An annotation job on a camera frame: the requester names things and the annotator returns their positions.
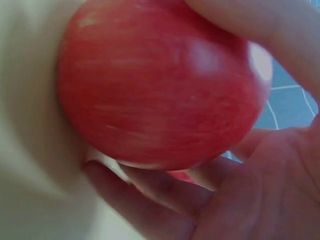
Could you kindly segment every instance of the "red apple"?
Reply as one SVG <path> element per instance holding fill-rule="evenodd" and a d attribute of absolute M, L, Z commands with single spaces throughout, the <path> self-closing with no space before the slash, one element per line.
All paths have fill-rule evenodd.
<path fill-rule="evenodd" d="M 143 169 L 212 160 L 252 128 L 272 63 L 183 0 L 89 0 L 61 45 L 58 97 L 104 154 Z"/>

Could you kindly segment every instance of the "hand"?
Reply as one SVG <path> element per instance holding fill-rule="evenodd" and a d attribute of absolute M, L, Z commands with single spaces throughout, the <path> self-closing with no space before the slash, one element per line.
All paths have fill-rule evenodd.
<path fill-rule="evenodd" d="M 188 0 L 212 23 L 268 49 L 320 103 L 320 14 L 303 0 Z M 320 116 L 310 127 L 254 129 L 188 173 L 85 164 L 97 191 L 148 240 L 319 240 Z"/>

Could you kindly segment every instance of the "finger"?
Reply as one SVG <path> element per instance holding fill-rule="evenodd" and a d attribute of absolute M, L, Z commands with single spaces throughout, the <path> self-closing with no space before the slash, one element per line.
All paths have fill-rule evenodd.
<path fill-rule="evenodd" d="M 159 204 L 197 221 L 201 210 L 213 192 L 201 186 L 181 181 L 163 171 L 143 170 L 121 165 L 133 184 Z"/>
<path fill-rule="evenodd" d="M 305 0 L 186 0 L 212 23 L 267 48 L 320 101 L 320 13 Z"/>
<path fill-rule="evenodd" d="M 270 133 L 275 132 L 273 129 L 252 129 L 237 145 L 232 147 L 230 151 L 239 160 L 245 162 L 256 150 L 261 141 Z"/>
<path fill-rule="evenodd" d="M 104 200 L 148 240 L 191 238 L 195 226 L 190 218 L 143 196 L 97 161 L 87 162 L 83 170 Z"/>
<path fill-rule="evenodd" d="M 187 173 L 201 186 L 212 191 L 218 189 L 224 179 L 241 163 L 219 156 L 209 163 L 187 170 Z"/>

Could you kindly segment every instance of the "grout line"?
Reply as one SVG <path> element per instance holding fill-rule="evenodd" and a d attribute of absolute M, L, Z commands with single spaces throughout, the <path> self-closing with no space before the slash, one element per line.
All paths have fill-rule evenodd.
<path fill-rule="evenodd" d="M 300 87 L 300 85 L 275 86 L 275 87 L 272 87 L 271 90 L 295 89 L 295 88 L 299 88 L 299 87 Z"/>
<path fill-rule="evenodd" d="M 267 101 L 266 104 L 268 105 L 269 109 L 270 109 L 270 112 L 273 116 L 273 120 L 274 120 L 274 124 L 275 124 L 275 129 L 279 130 L 279 124 L 278 124 L 278 120 L 277 120 L 277 117 L 276 117 L 276 114 L 274 112 L 274 110 L 272 109 L 271 105 L 270 105 L 270 102 Z"/>
<path fill-rule="evenodd" d="M 305 92 L 305 90 L 304 90 L 303 88 L 302 88 L 302 93 L 303 93 L 304 100 L 305 100 L 306 104 L 308 105 L 308 108 L 310 109 L 313 117 L 315 117 L 316 114 L 315 114 L 315 112 L 312 110 L 312 108 L 311 108 L 311 106 L 310 106 L 310 103 L 309 103 L 309 101 L 308 101 L 308 99 L 307 99 L 306 92 Z"/>
<path fill-rule="evenodd" d="M 226 156 L 228 157 L 228 159 L 231 159 L 232 160 L 232 154 L 230 151 L 227 151 L 226 152 Z"/>

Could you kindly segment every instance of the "apple skin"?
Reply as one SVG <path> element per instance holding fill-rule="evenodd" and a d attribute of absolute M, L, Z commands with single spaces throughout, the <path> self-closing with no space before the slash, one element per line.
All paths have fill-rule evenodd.
<path fill-rule="evenodd" d="M 59 102 L 119 163 L 184 170 L 238 143 L 266 104 L 272 61 L 183 0 L 88 0 L 66 29 Z"/>

